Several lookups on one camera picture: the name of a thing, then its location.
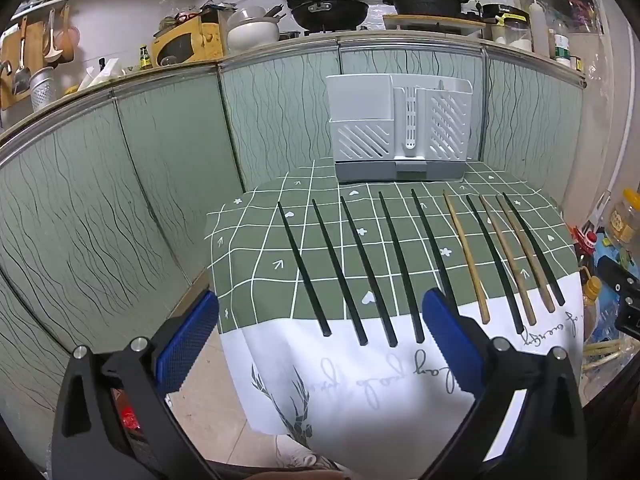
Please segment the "black chopstick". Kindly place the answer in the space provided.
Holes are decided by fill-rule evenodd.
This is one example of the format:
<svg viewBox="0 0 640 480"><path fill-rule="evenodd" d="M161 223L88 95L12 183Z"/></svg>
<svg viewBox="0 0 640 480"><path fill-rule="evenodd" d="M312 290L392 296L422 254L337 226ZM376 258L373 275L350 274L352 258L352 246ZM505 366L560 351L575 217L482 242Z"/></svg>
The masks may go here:
<svg viewBox="0 0 640 480"><path fill-rule="evenodd" d="M408 309L411 316L411 323L412 323L414 338L416 338L417 344L423 344L425 340L425 336L424 336L422 322L421 322L421 318L418 310L418 304L416 303L416 295L414 294L414 290L412 287L412 281L409 275L406 259L405 259L404 253L402 252L401 244L395 229L395 225L392 217L390 216L390 212L388 211L386 200L382 192L378 192L378 199L380 200L380 203L383 209L383 214L387 223L387 227L388 227L388 230L390 231L390 238L392 239L395 256L399 266L401 281L402 281L402 284L404 285Z"/></svg>
<svg viewBox="0 0 640 480"><path fill-rule="evenodd" d="M292 229L288 224L288 218L286 218L286 214L280 202L277 202L277 207L278 207L278 211L280 212L286 237L288 238L288 244L290 244L290 247L294 256L294 260L296 262L299 276L302 278L307 296L309 298L312 312L314 312L314 317L316 318L320 326L322 335L325 337L329 337L332 335L332 330L330 329L329 322L326 319L326 315L324 314L324 311L321 307L318 295L314 290L314 284L312 284L312 281L309 276L308 270L305 266L302 254L300 253L299 248L296 244L296 240L294 238Z"/></svg>
<svg viewBox="0 0 640 480"><path fill-rule="evenodd" d="M431 250L435 259L436 269L439 276L440 289L446 296L447 300L453 307L457 307L456 296L454 296L454 289L452 288L449 274L447 268L445 266L444 260L442 260L442 254L440 253L440 249L437 245L436 238L434 237L434 233L430 224L427 221L426 215L424 214L424 208L422 206L419 197L416 195L416 191L414 188L410 191L411 197L413 199L414 206L416 206L416 210L418 211L420 220L422 222L422 226L424 227L424 231L426 233L428 242L430 243Z"/></svg>
<svg viewBox="0 0 640 480"><path fill-rule="evenodd" d="M518 208L515 207L510 197L507 196L506 193L503 193L502 196L506 201L506 203L509 205L509 208L512 214L514 214L515 218L517 218L518 222L520 222L521 228L529 240L529 245L531 248L533 248L533 252L536 255L536 258L538 260L538 266L541 268L542 274L544 274L544 280L546 281L546 284L551 288L551 291L553 292L553 296L555 300L558 302L559 306L564 306L565 298L563 296L562 289L560 289L560 285L558 284L558 281L556 280L555 275L553 274L551 266L548 263L548 260L544 255L544 252L539 246L532 229L524 220L524 218L518 211Z"/></svg>
<svg viewBox="0 0 640 480"><path fill-rule="evenodd" d="M374 303L376 305L376 310L378 310L378 318L380 319L384 334L390 348L396 348L398 345L398 339L393 328L392 321L390 320L390 315L386 309L386 304L384 301L384 297L382 295L380 286L378 286L378 280L375 277L373 272L369 257L366 252L366 248L364 248L361 236L358 233L358 229L356 228L356 224L354 219L352 218L352 214L348 209L348 205L344 197L341 197L341 205L346 214L346 219L349 225L349 229L352 231L352 237L355 240L356 247L358 250L358 255L360 257L364 273L367 275L367 280L370 286L370 291L373 294Z"/></svg>
<svg viewBox="0 0 640 480"><path fill-rule="evenodd" d="M468 203L472 214L480 226L480 230L483 233L485 243L489 249L491 254L492 261L494 262L494 266L498 273L498 277L504 292L504 296L506 297L506 302L508 303L509 310L511 313L511 318L514 324L515 331L518 335L524 332L524 324L520 315L520 311L518 310L518 305L516 304L515 296L511 284L509 282L508 274L506 274L506 268L504 267L501 257L499 256L496 246L489 235L486 226L483 223L482 218L480 218L480 214L478 213L471 196L465 196L466 202Z"/></svg>
<svg viewBox="0 0 640 480"><path fill-rule="evenodd" d="M334 273L338 281L338 286L340 286L344 303L349 313L350 319L352 320L352 326L354 326L358 342L360 346L366 346L369 342L368 337L366 335L366 332L364 331L354 298L352 298L352 293L350 292L350 289L348 287L343 268L341 266L341 263L338 261L336 251L334 249L331 237L329 236L328 229L326 228L326 224L323 221L320 209L315 200L312 200L311 203L314 207L314 213L316 214L316 217L318 219L319 228L323 236L324 244L326 244L326 250L329 253Z"/></svg>

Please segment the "wooden chopstick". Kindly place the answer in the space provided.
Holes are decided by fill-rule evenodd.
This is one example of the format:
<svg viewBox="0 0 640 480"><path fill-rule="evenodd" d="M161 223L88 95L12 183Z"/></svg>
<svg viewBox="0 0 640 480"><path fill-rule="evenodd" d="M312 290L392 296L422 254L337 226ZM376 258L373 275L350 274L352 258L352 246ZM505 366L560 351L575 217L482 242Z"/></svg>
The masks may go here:
<svg viewBox="0 0 640 480"><path fill-rule="evenodd" d="M518 293L520 294L521 302L524 308L528 325L534 326L537 323L537 319L536 319L536 315L532 307L532 304L530 303L530 300L529 300L528 292L525 286L525 281L524 281L523 275L520 272L520 269L518 268L518 265L514 260L514 257L511 252L511 248L508 242L506 241L506 237L502 234L502 231L499 226L498 217L491 211L488 201L483 195L480 196L480 202L482 203L485 209L485 212L487 214L487 217L491 222L492 228L494 229L498 237L500 247L502 248L502 251L506 256L506 262L509 265L509 268L514 277L516 286L518 286Z"/></svg>
<svg viewBox="0 0 640 480"><path fill-rule="evenodd" d="M466 265L469 269L470 278L472 281L472 285L474 288L476 300L478 303L478 310L480 310L480 320L483 324L488 324L490 321L490 314L488 310L487 298L480 282L480 274L477 272L475 260L473 258L470 245L466 240L465 232L463 231L462 225L457 217L457 211L454 209L454 205L451 203L450 198L448 197L446 192L442 193L442 197L444 198L445 204L449 211L452 224L454 225L454 230L457 233L457 237L460 240L460 244L462 247L462 252L466 261Z"/></svg>
<svg viewBox="0 0 640 480"><path fill-rule="evenodd" d="M551 295L548 289L548 282L546 277L544 276L544 271L542 270L541 264L539 263L537 257L534 254L533 245L528 240L528 237L525 234L524 226L522 225L522 222L518 220L518 218L516 218L516 215L511 210L509 205L506 203L506 199L503 196L498 195L497 200L498 200L498 203L500 204L500 207L504 215L508 219L508 222L516 238L521 244L521 248L523 249L523 252L525 254L529 267L533 271L534 279L538 287L540 298L544 303L544 306L546 307L547 311L549 313L553 313L555 311L555 304L551 299Z"/></svg>

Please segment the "yellow cap oil bottle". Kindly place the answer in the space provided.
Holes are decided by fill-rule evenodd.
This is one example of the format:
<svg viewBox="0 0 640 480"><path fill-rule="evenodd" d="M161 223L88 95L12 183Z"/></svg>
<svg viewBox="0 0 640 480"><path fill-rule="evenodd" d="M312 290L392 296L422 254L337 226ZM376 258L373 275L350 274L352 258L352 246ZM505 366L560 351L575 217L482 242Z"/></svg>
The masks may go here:
<svg viewBox="0 0 640 480"><path fill-rule="evenodd" d="M599 316L598 297L602 289L600 278L593 275L582 286L582 302L584 303L584 332L588 339L597 326Z"/></svg>

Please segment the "yellow lid plastic jar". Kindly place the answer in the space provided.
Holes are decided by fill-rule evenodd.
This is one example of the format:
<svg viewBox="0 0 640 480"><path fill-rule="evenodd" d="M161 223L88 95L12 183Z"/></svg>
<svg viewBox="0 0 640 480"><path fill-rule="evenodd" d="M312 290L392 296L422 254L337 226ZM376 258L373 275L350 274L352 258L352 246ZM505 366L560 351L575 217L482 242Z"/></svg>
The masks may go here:
<svg viewBox="0 0 640 480"><path fill-rule="evenodd" d="M633 188L625 188L622 198L608 216L605 231L618 246L629 246L639 231L640 196Z"/></svg>

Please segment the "green label jar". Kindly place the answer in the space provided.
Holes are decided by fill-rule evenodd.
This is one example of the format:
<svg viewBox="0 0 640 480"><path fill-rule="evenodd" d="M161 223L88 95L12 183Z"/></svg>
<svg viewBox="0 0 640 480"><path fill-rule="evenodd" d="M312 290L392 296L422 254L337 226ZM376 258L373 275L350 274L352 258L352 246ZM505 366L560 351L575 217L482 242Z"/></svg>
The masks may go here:
<svg viewBox="0 0 640 480"><path fill-rule="evenodd" d="M563 66L570 67L570 40L567 36L561 34L553 35L555 62Z"/></svg>

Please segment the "white squeeze bottle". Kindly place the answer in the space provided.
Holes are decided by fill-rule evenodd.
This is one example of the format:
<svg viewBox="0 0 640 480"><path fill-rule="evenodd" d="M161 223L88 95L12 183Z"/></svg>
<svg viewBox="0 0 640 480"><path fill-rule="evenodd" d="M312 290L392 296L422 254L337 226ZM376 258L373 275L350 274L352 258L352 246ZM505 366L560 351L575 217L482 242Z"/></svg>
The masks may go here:
<svg viewBox="0 0 640 480"><path fill-rule="evenodd" d="M533 51L536 55L548 58L550 51L546 14L544 14L544 8L537 0L533 0L529 5L529 18L530 31L532 32L533 38Z"/></svg>

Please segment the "green checked tablecloth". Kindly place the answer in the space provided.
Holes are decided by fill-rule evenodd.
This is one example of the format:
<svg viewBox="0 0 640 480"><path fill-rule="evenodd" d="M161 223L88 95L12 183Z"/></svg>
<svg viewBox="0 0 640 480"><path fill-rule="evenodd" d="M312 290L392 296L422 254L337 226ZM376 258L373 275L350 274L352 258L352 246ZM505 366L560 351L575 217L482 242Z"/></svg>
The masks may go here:
<svg viewBox="0 0 640 480"><path fill-rule="evenodd" d="M411 197L422 203L447 268L460 312L489 337L544 354L564 348L582 362L582 292L566 225L556 207L510 174L472 162L461 180L339 184L332 162L318 159L209 211L205 244L220 305L219 331L232 382L248 426L289 436L350 469L378 478L420 476L457 430L472 403L458 386L423 324L424 294L440 286L435 259ZM412 281L425 340L414 338L406 293L382 192ZM483 324L460 240L442 193L465 232L488 304ZM565 298L555 311L542 302L534 274L497 196L506 193L532 229ZM474 214L472 201L506 268L524 332L515 331L508 303ZM528 292L537 323L529 326L506 256L480 202L483 195ZM364 273L341 197L355 221L378 280L398 345L390 348ZM368 344L360 346L324 244L315 200L354 298ZM322 335L288 244L282 204L332 335Z"/></svg>

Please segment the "glass sugar jar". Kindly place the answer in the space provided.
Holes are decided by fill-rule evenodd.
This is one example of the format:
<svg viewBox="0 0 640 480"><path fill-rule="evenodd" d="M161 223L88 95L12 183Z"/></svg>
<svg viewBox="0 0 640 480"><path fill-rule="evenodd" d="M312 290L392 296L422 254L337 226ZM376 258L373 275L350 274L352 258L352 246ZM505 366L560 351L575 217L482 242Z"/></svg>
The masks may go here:
<svg viewBox="0 0 640 480"><path fill-rule="evenodd" d="M527 52L533 51L532 35L525 16L512 13L498 16L497 23L491 26L491 36L497 44Z"/></svg>

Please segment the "white grey utensil holder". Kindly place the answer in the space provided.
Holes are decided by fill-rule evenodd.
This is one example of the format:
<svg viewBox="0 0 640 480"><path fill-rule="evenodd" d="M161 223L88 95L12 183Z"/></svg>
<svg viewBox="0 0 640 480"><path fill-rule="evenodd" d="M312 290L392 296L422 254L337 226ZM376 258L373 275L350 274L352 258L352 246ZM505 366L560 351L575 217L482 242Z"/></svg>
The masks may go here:
<svg viewBox="0 0 640 480"><path fill-rule="evenodd" d="M326 77L338 182L459 180L469 153L472 84L418 74Z"/></svg>

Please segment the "wooden cutting board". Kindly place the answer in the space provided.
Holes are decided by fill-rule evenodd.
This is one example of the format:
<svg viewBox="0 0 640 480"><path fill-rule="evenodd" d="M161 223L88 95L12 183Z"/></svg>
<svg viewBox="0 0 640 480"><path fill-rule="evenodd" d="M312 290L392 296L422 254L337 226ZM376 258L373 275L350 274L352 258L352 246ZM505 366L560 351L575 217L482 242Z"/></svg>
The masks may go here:
<svg viewBox="0 0 640 480"><path fill-rule="evenodd" d="M424 32L448 32L469 35L484 30L486 24L477 20L464 18L448 18L448 16L385 14L383 23L386 29L415 29Z"/></svg>

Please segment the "black cooking pot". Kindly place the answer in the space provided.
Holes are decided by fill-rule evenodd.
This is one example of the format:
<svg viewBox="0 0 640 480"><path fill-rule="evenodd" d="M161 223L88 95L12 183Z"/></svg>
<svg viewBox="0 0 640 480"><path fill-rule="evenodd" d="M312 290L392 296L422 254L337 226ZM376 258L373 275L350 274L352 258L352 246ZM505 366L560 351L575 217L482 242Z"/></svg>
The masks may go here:
<svg viewBox="0 0 640 480"><path fill-rule="evenodd" d="M455 18L461 7L472 0L390 0L398 14Z"/></svg>

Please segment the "metal perforated utensil cup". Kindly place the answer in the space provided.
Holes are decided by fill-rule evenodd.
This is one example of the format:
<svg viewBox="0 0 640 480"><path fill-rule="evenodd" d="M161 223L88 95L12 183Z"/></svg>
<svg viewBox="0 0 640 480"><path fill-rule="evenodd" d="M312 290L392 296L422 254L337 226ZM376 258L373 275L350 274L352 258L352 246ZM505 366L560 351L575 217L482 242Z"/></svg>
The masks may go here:
<svg viewBox="0 0 640 480"><path fill-rule="evenodd" d="M58 98L58 85L54 78L54 69L51 66L46 66L35 72L30 78L29 89L34 112L39 112L53 103Z"/></svg>

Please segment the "green glass bottle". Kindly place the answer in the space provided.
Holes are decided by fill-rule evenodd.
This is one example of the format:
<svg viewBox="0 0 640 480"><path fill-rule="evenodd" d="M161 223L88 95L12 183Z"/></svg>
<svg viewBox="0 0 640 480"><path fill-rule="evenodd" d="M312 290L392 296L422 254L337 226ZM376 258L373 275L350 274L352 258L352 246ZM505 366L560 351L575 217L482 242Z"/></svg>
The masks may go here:
<svg viewBox="0 0 640 480"><path fill-rule="evenodd" d="M148 70L153 66L148 47L145 44L139 48L139 68L140 70Z"/></svg>

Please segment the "black frying pan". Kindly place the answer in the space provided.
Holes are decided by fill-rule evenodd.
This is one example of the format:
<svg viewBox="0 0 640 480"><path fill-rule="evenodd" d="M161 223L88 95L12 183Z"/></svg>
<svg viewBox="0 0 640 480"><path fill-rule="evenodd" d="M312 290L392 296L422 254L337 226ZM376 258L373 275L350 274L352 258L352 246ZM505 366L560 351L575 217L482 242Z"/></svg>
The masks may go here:
<svg viewBox="0 0 640 480"><path fill-rule="evenodd" d="M356 30L368 12L369 5L359 0L304 0L291 9L296 23L308 32Z"/></svg>

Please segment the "yellow microwave oven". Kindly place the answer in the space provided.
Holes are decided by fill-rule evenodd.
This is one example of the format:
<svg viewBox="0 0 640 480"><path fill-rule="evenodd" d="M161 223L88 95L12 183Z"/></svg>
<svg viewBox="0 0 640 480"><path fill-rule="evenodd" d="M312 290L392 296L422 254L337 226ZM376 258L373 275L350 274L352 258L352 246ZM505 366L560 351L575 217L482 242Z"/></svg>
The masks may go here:
<svg viewBox="0 0 640 480"><path fill-rule="evenodd" d="M151 46L154 66L216 61L224 44L216 12L201 13L157 36Z"/></svg>

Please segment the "white rice cooker pot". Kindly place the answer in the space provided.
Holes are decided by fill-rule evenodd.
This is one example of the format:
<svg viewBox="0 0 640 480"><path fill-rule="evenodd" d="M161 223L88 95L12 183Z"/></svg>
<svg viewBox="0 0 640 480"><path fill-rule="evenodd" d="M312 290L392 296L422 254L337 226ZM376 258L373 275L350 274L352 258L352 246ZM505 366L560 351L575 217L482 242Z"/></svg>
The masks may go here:
<svg viewBox="0 0 640 480"><path fill-rule="evenodd" d="M235 11L227 21L226 43L232 54L274 44L280 38L280 6L270 11L262 6L247 6Z"/></svg>

